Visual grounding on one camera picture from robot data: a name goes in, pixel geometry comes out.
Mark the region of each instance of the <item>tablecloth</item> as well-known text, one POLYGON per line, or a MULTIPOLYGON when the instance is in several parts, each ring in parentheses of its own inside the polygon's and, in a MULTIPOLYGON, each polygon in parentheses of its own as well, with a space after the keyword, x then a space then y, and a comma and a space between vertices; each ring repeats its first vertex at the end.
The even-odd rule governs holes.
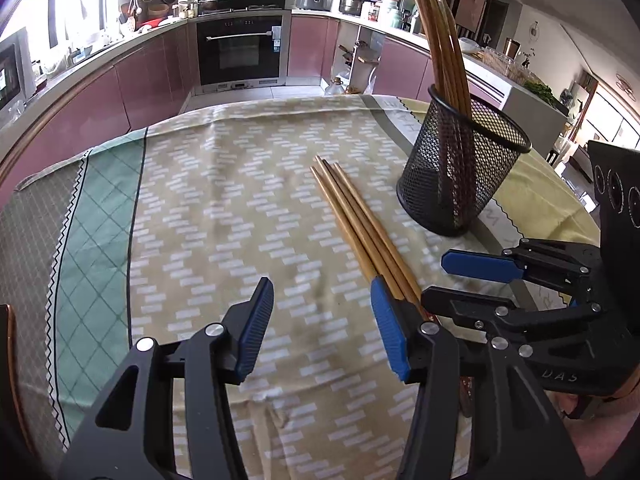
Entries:
MULTIPOLYGON (((333 96, 204 108, 21 183, 0 213, 0 299, 16 310, 20 399, 48 470, 57 471, 132 343, 188 338, 268 276, 275 304, 254 373, 228 389, 248 475, 394 478, 417 386, 388 367, 367 282, 308 170, 313 157, 340 162, 423 287, 562 308, 563 298, 539 286, 448 276, 440 257, 451 248, 496 253, 523 236, 599 240, 535 152, 520 157, 468 234, 421 228, 400 207, 395 184, 427 106, 333 96)), ((179 383, 174 401, 176 459, 186 474, 179 383)), ((466 468, 470 427, 460 416, 454 476, 466 468)))

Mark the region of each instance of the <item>oven handle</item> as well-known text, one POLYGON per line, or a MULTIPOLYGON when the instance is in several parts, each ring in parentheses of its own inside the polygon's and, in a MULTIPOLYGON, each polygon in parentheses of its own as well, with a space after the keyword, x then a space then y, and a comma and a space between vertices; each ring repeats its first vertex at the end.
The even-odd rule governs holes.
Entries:
POLYGON ((253 34, 232 34, 230 36, 207 36, 207 41, 213 40, 226 40, 226 38, 247 38, 249 36, 273 36, 273 31, 268 30, 267 32, 254 32, 253 34))

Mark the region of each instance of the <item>blue gripper pad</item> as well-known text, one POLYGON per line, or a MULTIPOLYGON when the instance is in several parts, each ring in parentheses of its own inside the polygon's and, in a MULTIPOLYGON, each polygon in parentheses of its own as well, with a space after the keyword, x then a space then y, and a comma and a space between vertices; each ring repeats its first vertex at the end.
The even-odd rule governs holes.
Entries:
POLYGON ((409 376, 406 339, 394 314, 391 301, 395 301, 386 287, 385 280, 378 276, 371 282, 371 306, 385 345, 389 366, 401 381, 409 376))
POLYGON ((241 381, 254 371, 255 360, 273 310, 273 283, 267 278, 261 279, 248 303, 253 305, 253 311, 238 342, 239 355, 236 363, 236 374, 241 381))
POLYGON ((450 250, 444 254, 442 268, 456 276, 499 283, 520 280, 524 274, 510 258, 457 250, 450 250))

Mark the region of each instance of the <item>pink cabinet door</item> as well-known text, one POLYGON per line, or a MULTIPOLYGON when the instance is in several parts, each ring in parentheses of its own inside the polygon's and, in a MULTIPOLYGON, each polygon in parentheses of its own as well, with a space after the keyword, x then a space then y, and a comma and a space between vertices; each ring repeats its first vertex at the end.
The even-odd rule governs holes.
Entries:
POLYGON ((427 68, 424 70, 422 76, 422 82, 420 83, 420 90, 418 91, 418 101, 424 101, 425 103, 431 102, 431 96, 429 95, 429 87, 436 83, 436 76, 433 74, 433 63, 431 58, 427 63, 427 68))
POLYGON ((0 187, 0 207, 25 177, 129 131, 111 68, 66 104, 31 141, 0 187))
POLYGON ((481 99, 484 99, 485 101, 495 106, 496 108, 500 108, 500 104, 501 104, 500 101, 497 101, 495 98, 491 97, 487 92, 482 90, 479 86, 471 82, 469 83, 469 93, 471 95, 475 95, 481 99))
POLYGON ((178 44, 178 65, 180 66, 180 78, 182 79, 182 91, 184 93, 183 100, 193 87, 193 79, 191 78, 191 68, 189 64, 189 40, 187 37, 188 26, 179 27, 176 31, 176 41, 178 44))
POLYGON ((176 30, 171 30, 162 35, 164 41, 164 59, 166 60, 166 70, 169 78, 169 90, 173 108, 177 104, 177 113, 184 101, 184 86, 180 75, 180 57, 178 55, 178 36, 176 30))
POLYGON ((289 77, 320 77, 328 23, 327 18, 292 16, 289 77))
POLYGON ((115 71, 131 129, 143 128, 146 126, 144 112, 148 88, 144 47, 127 54, 116 64, 115 71))
POLYGON ((374 93, 416 99, 429 56, 387 38, 382 47, 374 93))
POLYGON ((175 115, 162 36, 149 40, 115 67, 132 130, 175 115))
POLYGON ((326 29, 326 42, 324 44, 324 57, 322 58, 322 79, 331 82, 331 70, 334 68, 335 46, 338 43, 338 29, 340 21, 329 19, 326 29))

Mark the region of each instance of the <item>plastic bottle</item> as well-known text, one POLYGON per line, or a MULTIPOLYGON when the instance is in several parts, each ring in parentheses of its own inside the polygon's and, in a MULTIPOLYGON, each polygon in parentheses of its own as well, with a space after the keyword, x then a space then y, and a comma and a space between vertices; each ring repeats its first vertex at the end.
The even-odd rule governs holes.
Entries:
POLYGON ((339 77, 334 78, 331 84, 324 91, 324 95, 343 95, 344 88, 342 88, 342 79, 339 77))

